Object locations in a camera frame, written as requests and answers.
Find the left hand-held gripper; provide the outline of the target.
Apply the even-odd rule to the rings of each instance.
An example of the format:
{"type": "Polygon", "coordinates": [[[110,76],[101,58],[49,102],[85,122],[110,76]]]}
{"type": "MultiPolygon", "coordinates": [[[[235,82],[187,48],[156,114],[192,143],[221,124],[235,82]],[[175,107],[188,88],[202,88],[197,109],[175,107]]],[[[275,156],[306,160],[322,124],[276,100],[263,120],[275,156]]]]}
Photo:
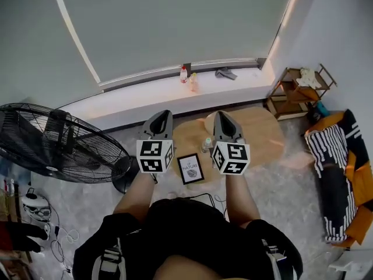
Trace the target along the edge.
{"type": "Polygon", "coordinates": [[[136,141],[136,159],[142,173],[165,173],[173,158],[173,114],[163,110],[143,124],[136,141]]]}

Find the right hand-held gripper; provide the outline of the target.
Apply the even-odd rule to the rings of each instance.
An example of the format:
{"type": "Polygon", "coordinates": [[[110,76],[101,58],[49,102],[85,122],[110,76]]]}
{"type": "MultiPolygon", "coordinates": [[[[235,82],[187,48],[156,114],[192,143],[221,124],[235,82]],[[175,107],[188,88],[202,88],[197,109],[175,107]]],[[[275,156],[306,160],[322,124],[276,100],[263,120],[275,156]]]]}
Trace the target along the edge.
{"type": "Polygon", "coordinates": [[[239,123],[225,112],[217,111],[214,138],[211,153],[213,168],[220,174],[243,174],[250,164],[250,146],[242,136],[239,123]]]}

